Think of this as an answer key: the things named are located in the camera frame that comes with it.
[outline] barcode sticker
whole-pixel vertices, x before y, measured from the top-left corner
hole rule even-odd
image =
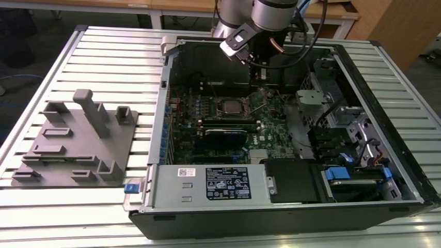
[[[146,4],[127,4],[129,7],[146,8]]]
[[[195,169],[194,168],[179,168],[179,169],[177,169],[177,176],[178,177],[194,177]]]

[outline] chip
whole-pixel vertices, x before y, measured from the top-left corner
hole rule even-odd
[[[223,111],[230,114],[239,114],[242,112],[242,103],[235,100],[225,101]]]

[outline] wooden cabinet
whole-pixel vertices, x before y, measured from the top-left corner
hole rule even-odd
[[[406,70],[441,32],[441,0],[351,0],[360,18],[346,39],[375,40]]]

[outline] blue tab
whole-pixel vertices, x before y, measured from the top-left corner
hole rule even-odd
[[[126,185],[123,185],[123,193],[125,194],[137,194],[138,193],[138,184],[127,183]]]
[[[327,180],[332,179],[332,174],[331,174],[330,170],[324,170],[324,175],[326,175]]]
[[[386,168],[386,167],[383,168],[383,174],[384,174],[386,179],[391,178],[391,172],[390,172],[388,168]]]
[[[348,157],[344,153],[339,153],[340,156],[343,156],[344,160],[351,163],[352,162],[352,159],[351,157]]]
[[[344,167],[330,167],[324,170],[324,175],[327,180],[350,179],[347,169]]]

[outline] blue connector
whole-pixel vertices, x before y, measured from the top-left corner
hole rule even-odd
[[[384,167],[384,168],[382,169],[382,171],[383,171],[383,174],[384,174],[384,178],[386,178],[386,179],[390,179],[390,178],[391,178],[391,172],[390,172],[388,168]]]
[[[350,179],[347,169],[344,167],[330,167],[324,170],[327,180]]]
[[[123,193],[125,194],[137,194],[138,193],[138,184],[127,183],[126,185],[123,185]]]
[[[170,106],[165,106],[165,116],[169,116],[170,115],[170,113],[171,113],[171,108],[170,108]]]

